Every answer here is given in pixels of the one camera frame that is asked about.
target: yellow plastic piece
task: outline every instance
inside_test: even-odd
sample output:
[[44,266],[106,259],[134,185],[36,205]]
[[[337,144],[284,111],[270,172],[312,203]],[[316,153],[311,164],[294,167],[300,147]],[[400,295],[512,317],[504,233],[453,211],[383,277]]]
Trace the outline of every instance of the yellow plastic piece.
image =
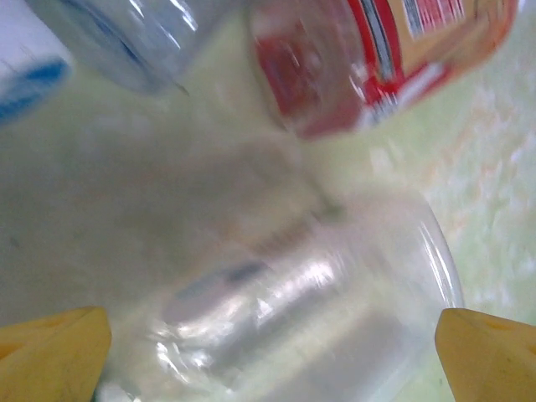
[[110,344],[98,307],[0,328],[0,401],[89,401]]
[[457,402],[536,402],[536,327],[451,309],[435,340]]

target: light green floor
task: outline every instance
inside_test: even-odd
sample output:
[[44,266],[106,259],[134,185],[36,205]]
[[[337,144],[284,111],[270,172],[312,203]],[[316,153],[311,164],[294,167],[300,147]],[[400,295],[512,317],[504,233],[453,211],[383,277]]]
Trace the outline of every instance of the light green floor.
[[[311,145],[265,116],[238,25],[198,61],[190,97],[144,99],[80,69],[0,130],[0,325],[101,304],[119,327],[218,239],[317,206],[292,164],[339,200],[369,181],[421,191],[467,306],[536,324],[535,18],[530,3],[490,64],[425,104]],[[435,356],[399,400],[452,400]]]

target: yellow object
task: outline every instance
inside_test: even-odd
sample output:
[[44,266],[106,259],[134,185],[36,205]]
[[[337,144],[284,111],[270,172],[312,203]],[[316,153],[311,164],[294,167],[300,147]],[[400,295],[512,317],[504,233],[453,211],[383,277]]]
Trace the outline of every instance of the yellow object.
[[536,402],[536,327],[451,309],[435,340],[457,402]]
[[98,307],[0,328],[0,401],[89,401],[110,344]]

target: red and white label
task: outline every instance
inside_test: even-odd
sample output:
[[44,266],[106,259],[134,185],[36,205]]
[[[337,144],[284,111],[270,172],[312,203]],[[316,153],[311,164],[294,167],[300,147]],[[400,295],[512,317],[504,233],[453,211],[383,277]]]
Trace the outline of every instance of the red and white label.
[[445,28],[464,16],[461,0],[404,0],[404,10],[414,38]]

